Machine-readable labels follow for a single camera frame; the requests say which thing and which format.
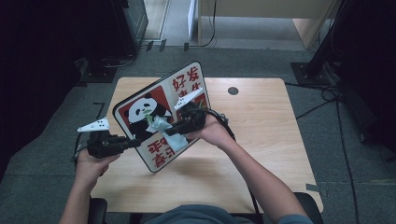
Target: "shirt sleeve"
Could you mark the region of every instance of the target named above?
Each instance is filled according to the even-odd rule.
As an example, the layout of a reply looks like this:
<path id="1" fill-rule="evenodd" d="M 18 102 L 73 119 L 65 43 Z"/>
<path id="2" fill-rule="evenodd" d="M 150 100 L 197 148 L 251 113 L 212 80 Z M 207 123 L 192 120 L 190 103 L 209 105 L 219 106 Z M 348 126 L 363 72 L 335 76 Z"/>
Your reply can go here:
<path id="1" fill-rule="evenodd" d="M 278 224 L 314 224 L 309 217 L 302 215 L 287 215 L 283 216 Z"/>

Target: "person's left hand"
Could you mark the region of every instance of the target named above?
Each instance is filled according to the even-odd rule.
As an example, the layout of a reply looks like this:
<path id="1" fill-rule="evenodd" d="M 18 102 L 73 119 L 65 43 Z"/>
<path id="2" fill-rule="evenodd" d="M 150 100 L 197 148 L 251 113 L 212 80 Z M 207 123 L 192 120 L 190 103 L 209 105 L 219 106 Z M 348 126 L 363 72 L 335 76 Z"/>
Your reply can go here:
<path id="1" fill-rule="evenodd" d="M 96 159 L 88 153 L 87 149 L 82 150 L 78 156 L 75 184 L 92 190 L 96 185 L 98 177 L 104 174 L 108 169 L 108 165 L 119 157 L 120 154 Z"/>

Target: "panda sign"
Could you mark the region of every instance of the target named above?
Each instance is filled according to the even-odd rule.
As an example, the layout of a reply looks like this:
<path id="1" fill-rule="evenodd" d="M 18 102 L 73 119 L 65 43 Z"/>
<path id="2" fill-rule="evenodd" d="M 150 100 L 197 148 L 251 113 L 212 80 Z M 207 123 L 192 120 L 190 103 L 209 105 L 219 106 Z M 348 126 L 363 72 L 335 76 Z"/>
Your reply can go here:
<path id="1" fill-rule="evenodd" d="M 113 108 L 113 115 L 127 137 L 140 139 L 136 151 L 151 172 L 160 171 L 166 164 L 197 141 L 187 140 L 182 148 L 172 148 L 162 132 L 155 128 L 154 121 L 162 119 L 174 123 L 181 119 L 175 110 L 179 97 L 202 89 L 193 99 L 201 108 L 210 108 L 201 65 L 189 63 L 160 78 L 143 90 L 132 93 Z"/>

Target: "forearm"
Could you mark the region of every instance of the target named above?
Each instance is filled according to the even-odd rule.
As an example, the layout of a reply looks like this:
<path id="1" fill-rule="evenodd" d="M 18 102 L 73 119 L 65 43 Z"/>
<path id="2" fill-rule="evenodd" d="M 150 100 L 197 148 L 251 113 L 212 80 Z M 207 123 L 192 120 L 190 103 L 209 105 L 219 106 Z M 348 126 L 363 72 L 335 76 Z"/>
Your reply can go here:
<path id="1" fill-rule="evenodd" d="M 81 187 L 75 183 L 70 191 L 60 223 L 86 224 L 90 209 L 90 194 L 90 188 Z"/>
<path id="2" fill-rule="evenodd" d="M 274 222 L 290 214 L 306 216 L 290 188 L 233 141 L 220 147 L 231 159 L 264 212 Z"/>

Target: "cartoon panda illustration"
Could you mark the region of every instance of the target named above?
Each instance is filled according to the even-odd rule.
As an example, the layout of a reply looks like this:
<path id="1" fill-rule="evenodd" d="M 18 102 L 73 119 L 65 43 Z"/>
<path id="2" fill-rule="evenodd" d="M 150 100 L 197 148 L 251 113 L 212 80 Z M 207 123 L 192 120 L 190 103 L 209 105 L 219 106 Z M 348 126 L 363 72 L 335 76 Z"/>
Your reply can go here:
<path id="1" fill-rule="evenodd" d="M 134 138 L 141 139 L 142 142 L 149 139 L 157 131 L 151 127 L 151 123 L 156 116 L 165 118 L 167 121 L 171 119 L 172 113 L 165 106 L 157 103 L 147 93 L 144 98 L 135 101 L 129 110 L 124 112 L 125 117 L 129 120 L 129 131 Z"/>

